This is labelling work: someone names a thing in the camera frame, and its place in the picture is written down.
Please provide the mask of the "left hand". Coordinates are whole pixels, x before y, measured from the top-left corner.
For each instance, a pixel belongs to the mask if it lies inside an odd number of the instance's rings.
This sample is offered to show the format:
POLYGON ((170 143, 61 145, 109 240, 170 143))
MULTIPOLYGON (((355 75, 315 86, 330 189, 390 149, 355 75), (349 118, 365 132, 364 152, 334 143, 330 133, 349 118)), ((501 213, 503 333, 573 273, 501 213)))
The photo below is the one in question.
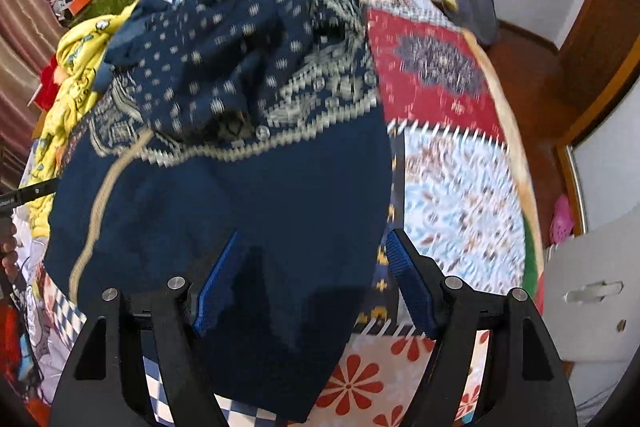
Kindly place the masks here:
POLYGON ((1 266, 10 282, 14 282, 18 274, 16 228, 8 217, 0 220, 1 266))

